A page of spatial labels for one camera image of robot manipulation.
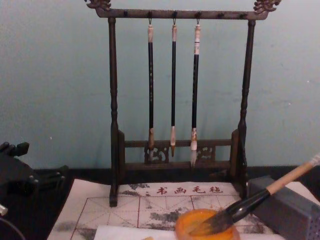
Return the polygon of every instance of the hanging calligraphy brush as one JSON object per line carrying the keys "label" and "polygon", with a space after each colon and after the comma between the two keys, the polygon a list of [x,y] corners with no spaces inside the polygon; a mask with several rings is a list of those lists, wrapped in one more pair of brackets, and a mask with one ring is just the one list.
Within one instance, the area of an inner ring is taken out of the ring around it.
{"label": "hanging calligraphy brush", "polygon": [[154,139],[154,64],[153,64],[153,36],[154,28],[151,25],[152,12],[149,12],[148,26],[148,59],[149,59],[149,160],[153,159],[153,151],[155,148]]}
{"label": "hanging calligraphy brush", "polygon": [[191,167],[197,160],[197,92],[198,92],[198,67],[200,48],[200,19],[197,18],[194,33],[194,58],[193,58],[193,90],[192,90],[192,131],[191,131]]}
{"label": "hanging calligraphy brush", "polygon": [[176,115],[176,40],[177,40],[177,26],[176,26],[177,12],[173,14],[172,25],[172,87],[171,87],[171,155],[175,155],[176,147],[176,129],[175,129],[175,115]]}

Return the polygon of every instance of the carved dragon finial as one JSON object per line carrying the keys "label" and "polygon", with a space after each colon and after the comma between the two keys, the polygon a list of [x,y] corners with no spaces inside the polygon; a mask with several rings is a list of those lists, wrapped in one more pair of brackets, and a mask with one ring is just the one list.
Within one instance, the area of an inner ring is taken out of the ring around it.
{"label": "carved dragon finial", "polygon": [[111,0],[89,0],[90,3],[87,3],[86,5],[91,9],[102,9],[104,11],[110,10],[111,7]]}
{"label": "carved dragon finial", "polygon": [[276,10],[274,5],[278,6],[281,0],[256,0],[254,3],[254,11],[256,14],[262,14],[264,12],[273,12]]}

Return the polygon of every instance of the brown brush tip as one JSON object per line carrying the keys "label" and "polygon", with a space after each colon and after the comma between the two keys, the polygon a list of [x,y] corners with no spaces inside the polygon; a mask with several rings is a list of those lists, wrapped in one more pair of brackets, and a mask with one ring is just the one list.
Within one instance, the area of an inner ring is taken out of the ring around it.
{"label": "brown brush tip", "polygon": [[174,145],[171,145],[171,156],[174,157],[175,156],[175,147]]}

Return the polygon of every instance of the cable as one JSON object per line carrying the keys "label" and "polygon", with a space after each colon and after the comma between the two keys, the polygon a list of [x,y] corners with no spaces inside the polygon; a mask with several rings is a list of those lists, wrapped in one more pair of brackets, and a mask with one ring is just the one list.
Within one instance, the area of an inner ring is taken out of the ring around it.
{"label": "cable", "polygon": [[25,238],[25,236],[22,234],[22,232],[15,226],[13,225],[11,222],[9,222],[8,220],[4,219],[3,217],[0,216],[0,222],[3,222],[5,224],[7,224],[10,228],[12,228],[22,240],[27,240]]}

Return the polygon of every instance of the orange dish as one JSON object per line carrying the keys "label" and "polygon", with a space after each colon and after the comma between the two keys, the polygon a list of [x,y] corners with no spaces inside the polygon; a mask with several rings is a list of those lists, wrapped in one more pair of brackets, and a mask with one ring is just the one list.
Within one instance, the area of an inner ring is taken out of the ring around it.
{"label": "orange dish", "polygon": [[214,216],[217,212],[210,209],[197,209],[182,214],[175,223],[175,235],[178,240],[240,240],[236,228],[230,227],[226,231],[205,236],[190,236],[189,233],[204,220]]}

